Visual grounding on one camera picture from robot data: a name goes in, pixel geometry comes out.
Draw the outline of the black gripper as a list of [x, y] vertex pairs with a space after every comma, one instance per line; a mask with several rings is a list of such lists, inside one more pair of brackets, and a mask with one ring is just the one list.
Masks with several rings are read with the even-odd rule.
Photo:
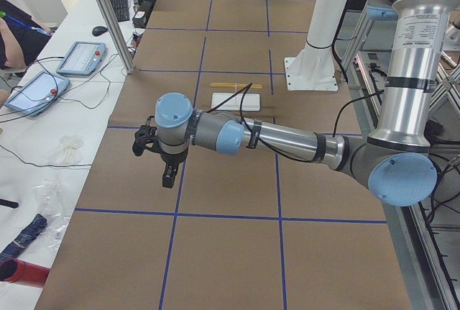
[[178, 168], [187, 158], [187, 152], [182, 151], [178, 154], [162, 153], [161, 159], [165, 162], [165, 170], [162, 174], [162, 186], [164, 188], [173, 188]]

